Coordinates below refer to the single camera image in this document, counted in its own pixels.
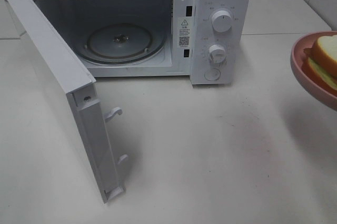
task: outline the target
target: warning label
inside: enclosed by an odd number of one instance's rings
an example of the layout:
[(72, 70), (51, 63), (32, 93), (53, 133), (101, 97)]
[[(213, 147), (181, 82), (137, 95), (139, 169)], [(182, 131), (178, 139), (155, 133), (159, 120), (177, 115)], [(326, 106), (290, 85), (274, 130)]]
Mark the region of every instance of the warning label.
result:
[(177, 25), (177, 46), (189, 48), (193, 29), (193, 17), (179, 17)]

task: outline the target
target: bread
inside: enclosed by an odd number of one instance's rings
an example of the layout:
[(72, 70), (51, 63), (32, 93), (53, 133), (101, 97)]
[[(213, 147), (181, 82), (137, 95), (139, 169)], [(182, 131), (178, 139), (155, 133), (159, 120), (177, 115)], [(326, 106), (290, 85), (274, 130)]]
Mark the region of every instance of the bread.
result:
[(337, 35), (319, 37), (311, 48), (310, 57), (333, 77), (337, 77)]
[(337, 96), (337, 79), (332, 77), (310, 57), (303, 62), (302, 71), (317, 85), (332, 95)]

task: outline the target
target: pink plate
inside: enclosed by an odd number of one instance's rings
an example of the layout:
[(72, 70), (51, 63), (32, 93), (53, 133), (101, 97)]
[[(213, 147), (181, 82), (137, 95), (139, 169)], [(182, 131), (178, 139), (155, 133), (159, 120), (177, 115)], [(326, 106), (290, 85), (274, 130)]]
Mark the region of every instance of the pink plate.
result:
[(307, 34), (296, 41), (291, 50), (291, 69), (302, 87), (317, 100), (326, 104), (334, 110), (337, 110), (337, 97), (328, 93), (319, 85), (314, 83), (307, 75), (302, 71), (303, 62), (306, 60), (307, 55), (303, 52), (304, 48), (311, 48), (313, 43), (320, 36), (332, 36), (337, 35), (337, 31), (323, 31)]

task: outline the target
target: timer knob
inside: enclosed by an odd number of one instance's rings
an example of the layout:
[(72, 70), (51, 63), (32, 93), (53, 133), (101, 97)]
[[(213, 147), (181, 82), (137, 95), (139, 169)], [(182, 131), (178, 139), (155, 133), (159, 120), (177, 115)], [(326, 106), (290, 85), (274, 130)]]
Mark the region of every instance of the timer knob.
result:
[(212, 15), (213, 29), (217, 32), (226, 32), (232, 27), (233, 17), (230, 12), (226, 10), (216, 11)]
[(210, 47), (210, 60), (215, 64), (219, 64), (224, 61), (227, 57), (226, 55), (226, 48), (219, 44), (214, 44)]

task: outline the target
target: microwave door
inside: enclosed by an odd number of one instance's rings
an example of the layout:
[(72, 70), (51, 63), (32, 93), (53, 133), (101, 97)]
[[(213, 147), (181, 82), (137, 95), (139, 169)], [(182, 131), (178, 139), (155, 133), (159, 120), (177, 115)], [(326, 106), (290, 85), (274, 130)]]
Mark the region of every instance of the microwave door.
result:
[(77, 154), (90, 164), (103, 201), (107, 202), (123, 192), (105, 126), (121, 110), (115, 108), (103, 115), (95, 78), (33, 0), (5, 2), (51, 108)]

